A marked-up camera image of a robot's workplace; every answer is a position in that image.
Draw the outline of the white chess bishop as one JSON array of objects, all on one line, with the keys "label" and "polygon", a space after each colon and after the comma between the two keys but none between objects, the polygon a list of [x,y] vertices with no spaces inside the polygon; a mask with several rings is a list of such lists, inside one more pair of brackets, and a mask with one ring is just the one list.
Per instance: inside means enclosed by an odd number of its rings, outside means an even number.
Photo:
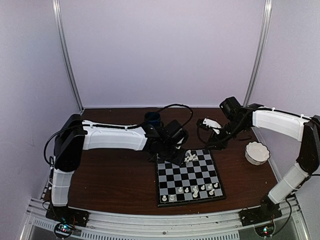
[{"label": "white chess bishop", "polygon": [[209,195],[212,196],[215,194],[215,189],[212,189],[211,191],[209,191]]}]

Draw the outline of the white chess king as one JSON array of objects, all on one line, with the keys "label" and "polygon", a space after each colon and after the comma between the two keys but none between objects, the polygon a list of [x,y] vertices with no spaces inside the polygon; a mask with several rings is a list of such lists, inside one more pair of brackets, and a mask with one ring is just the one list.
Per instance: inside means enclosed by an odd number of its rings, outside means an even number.
[{"label": "white chess king", "polygon": [[193,198],[197,198],[197,197],[198,197],[198,193],[199,193],[198,187],[197,187],[197,186],[194,186],[194,187],[193,187],[192,197],[193,197]]}]

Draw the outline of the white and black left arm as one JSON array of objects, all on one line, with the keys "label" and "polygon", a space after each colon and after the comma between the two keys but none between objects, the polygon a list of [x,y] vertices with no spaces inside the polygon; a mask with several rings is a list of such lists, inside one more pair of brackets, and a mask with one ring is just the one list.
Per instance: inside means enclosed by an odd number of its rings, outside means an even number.
[{"label": "white and black left arm", "polygon": [[72,218],[68,196],[74,172],[81,164],[83,151],[93,149],[125,149],[148,152],[180,166],[186,150],[182,145],[189,133],[177,120],[163,125],[160,120],[140,124],[117,125],[81,119],[73,114],[54,135],[50,201],[52,213],[61,222]]}]

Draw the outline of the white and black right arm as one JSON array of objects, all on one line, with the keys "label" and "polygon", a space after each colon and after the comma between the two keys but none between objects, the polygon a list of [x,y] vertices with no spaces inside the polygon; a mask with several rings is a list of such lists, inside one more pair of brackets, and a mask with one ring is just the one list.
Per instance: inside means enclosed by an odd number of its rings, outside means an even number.
[{"label": "white and black right arm", "polygon": [[276,212],[279,204],[298,191],[320,167],[320,117],[291,113],[258,103],[241,105],[234,96],[226,98],[219,107],[228,120],[226,123],[220,124],[208,117],[198,122],[199,128],[212,131],[204,142],[208,149],[224,150],[231,139],[249,129],[270,132],[276,138],[266,145],[248,143],[245,156],[252,162],[267,161],[281,140],[294,144],[293,156],[296,159],[292,166],[261,199],[256,210],[258,219],[266,221]]}]

